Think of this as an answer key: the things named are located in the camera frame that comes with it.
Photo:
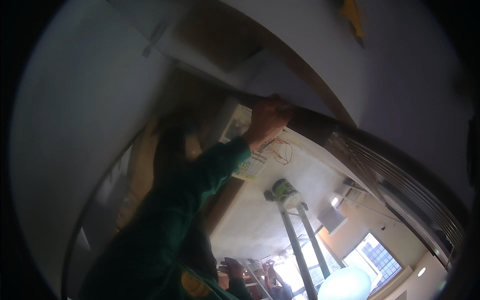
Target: person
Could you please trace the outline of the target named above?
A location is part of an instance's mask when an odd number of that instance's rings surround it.
[[[283,281],[282,277],[275,271],[274,262],[272,264],[264,264],[265,275],[265,288],[268,294],[273,300],[292,300],[293,292],[292,287]]]
[[[230,280],[226,291],[218,286],[216,260],[197,220],[207,196],[228,181],[251,151],[287,125],[290,114],[285,105],[271,96],[253,108],[251,125],[242,136],[215,144],[191,163],[173,164],[178,172],[161,180],[155,178],[154,169],[151,191],[93,264],[79,298],[252,300],[243,280],[244,268],[235,259],[221,262]],[[176,136],[172,131],[163,137],[168,135]],[[161,138],[159,145],[165,146],[164,141]],[[157,157],[154,168],[169,164],[168,157],[163,161]]]

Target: ceiling light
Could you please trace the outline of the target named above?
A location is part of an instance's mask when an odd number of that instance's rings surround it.
[[[422,276],[422,274],[425,273],[425,270],[426,270],[426,269],[427,269],[427,268],[425,268],[425,267],[424,267],[423,269],[421,269],[420,272],[419,272],[419,274],[418,274],[417,276],[418,276],[418,277]]]

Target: green sleeve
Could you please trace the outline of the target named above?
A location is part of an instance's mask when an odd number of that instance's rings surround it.
[[[243,278],[230,279],[228,281],[227,292],[239,300],[254,300],[252,294],[245,286],[245,280],[243,280]]]
[[[241,138],[218,143],[154,187],[90,269],[81,299],[150,299],[164,290],[192,218],[250,157]]]

